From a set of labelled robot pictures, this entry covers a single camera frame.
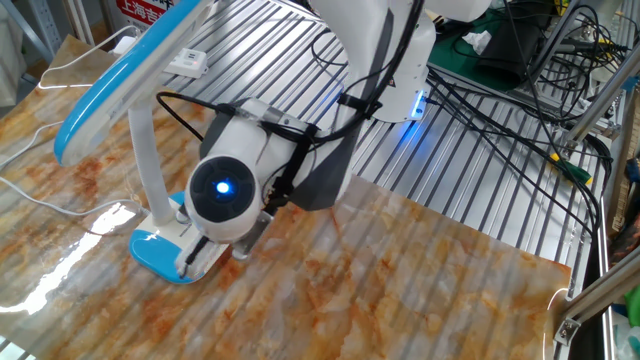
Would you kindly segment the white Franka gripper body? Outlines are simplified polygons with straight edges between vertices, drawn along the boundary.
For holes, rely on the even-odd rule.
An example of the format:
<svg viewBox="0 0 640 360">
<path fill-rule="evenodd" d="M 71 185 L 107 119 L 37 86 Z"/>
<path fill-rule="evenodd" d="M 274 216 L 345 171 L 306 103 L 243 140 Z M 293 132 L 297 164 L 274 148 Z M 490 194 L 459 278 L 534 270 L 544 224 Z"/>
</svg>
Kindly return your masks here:
<svg viewBox="0 0 640 360">
<path fill-rule="evenodd" d="M 268 229 L 272 221 L 273 217 L 269 213 L 262 211 L 251 229 L 239 241 L 232 245 L 233 258 L 236 260 L 248 259 L 257 242 Z"/>
</svg>

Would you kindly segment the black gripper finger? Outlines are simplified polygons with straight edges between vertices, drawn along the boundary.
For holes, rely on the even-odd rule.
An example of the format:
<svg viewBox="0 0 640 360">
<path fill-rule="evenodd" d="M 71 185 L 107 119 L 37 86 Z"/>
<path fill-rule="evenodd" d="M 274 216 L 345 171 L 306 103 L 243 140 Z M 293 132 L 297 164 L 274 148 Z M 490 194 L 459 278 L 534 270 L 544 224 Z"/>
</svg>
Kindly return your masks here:
<svg viewBox="0 0 640 360">
<path fill-rule="evenodd" d="M 206 247 L 208 242 L 209 239 L 202 236 L 192 247 L 190 247 L 189 251 L 186 253 L 186 257 L 179 262 L 178 274 L 181 279 L 186 277 L 189 267 L 194 263 L 198 254 Z"/>
</svg>

